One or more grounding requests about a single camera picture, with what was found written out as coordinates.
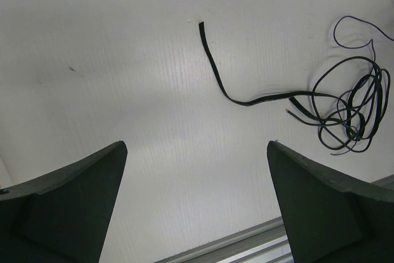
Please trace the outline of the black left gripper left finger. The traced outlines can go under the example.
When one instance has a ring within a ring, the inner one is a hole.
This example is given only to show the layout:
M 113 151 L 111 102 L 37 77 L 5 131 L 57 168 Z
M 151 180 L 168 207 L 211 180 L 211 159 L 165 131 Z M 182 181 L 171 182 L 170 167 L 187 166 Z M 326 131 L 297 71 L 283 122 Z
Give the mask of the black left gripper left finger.
M 1 262 L 98 262 L 126 159 L 118 141 L 1 189 Z

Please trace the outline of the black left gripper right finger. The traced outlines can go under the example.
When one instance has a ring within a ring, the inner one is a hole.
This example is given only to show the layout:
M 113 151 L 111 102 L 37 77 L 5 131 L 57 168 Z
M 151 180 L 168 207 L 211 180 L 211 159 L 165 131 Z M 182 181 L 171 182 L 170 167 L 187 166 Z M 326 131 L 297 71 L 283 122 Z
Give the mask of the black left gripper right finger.
M 294 262 L 393 262 L 393 189 L 267 146 Z

